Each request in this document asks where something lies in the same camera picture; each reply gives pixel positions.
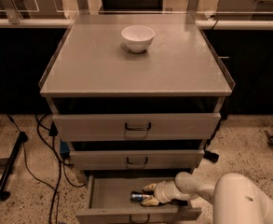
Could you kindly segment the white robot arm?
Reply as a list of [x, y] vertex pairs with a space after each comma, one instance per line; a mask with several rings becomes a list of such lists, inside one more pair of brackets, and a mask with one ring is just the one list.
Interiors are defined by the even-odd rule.
[[273, 200], [244, 175], [222, 175], [213, 186], [180, 172], [173, 180], [146, 185], [143, 191], [151, 192], [141, 201], [143, 206], [201, 197], [212, 204], [213, 224], [273, 224]]

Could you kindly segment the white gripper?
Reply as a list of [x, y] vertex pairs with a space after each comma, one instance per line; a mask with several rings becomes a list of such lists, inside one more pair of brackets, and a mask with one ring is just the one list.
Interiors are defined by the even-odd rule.
[[169, 203], [172, 200], [179, 200], [179, 191], [173, 181], [162, 181], [152, 183], [143, 187], [145, 192], [154, 192], [154, 197], [147, 198], [141, 202], [144, 207], [158, 206], [159, 203]]

